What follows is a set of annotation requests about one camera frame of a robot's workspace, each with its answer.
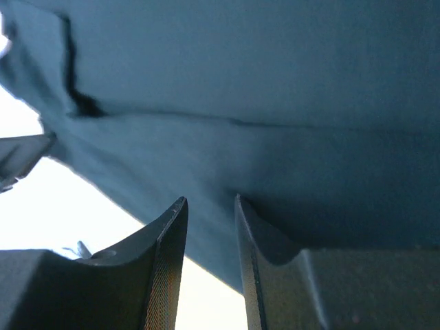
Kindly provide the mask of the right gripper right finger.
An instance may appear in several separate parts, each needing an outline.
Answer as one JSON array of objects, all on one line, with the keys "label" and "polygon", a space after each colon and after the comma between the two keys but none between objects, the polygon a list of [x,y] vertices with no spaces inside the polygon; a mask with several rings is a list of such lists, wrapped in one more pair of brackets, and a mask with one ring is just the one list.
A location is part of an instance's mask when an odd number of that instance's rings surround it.
[{"label": "right gripper right finger", "polygon": [[308,249],[241,196],[234,215],[249,329],[438,329],[437,250]]}]

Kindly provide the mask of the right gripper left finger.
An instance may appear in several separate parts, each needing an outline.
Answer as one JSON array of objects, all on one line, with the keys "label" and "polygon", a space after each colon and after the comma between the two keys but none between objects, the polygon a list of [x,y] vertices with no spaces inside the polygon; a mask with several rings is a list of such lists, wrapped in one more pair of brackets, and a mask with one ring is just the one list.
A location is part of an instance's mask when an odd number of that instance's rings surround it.
[{"label": "right gripper left finger", "polygon": [[1,253],[2,329],[174,329],[188,227],[179,198],[89,258]]}]

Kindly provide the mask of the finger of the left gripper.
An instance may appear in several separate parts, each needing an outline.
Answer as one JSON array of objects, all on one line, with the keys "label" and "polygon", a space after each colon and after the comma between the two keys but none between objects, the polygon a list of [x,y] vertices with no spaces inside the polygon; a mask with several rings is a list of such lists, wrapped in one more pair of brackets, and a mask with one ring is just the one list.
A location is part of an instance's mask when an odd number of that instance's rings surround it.
[{"label": "finger of the left gripper", "polygon": [[1,138],[1,191],[28,176],[56,141],[53,133]]}]

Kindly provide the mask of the black t-shirt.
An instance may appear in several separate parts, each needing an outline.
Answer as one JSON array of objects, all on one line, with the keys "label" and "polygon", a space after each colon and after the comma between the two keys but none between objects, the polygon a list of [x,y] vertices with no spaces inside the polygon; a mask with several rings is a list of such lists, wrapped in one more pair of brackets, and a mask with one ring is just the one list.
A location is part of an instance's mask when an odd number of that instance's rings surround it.
[{"label": "black t-shirt", "polygon": [[241,290],[234,198],[313,247],[439,244],[438,1],[2,1],[49,156]]}]

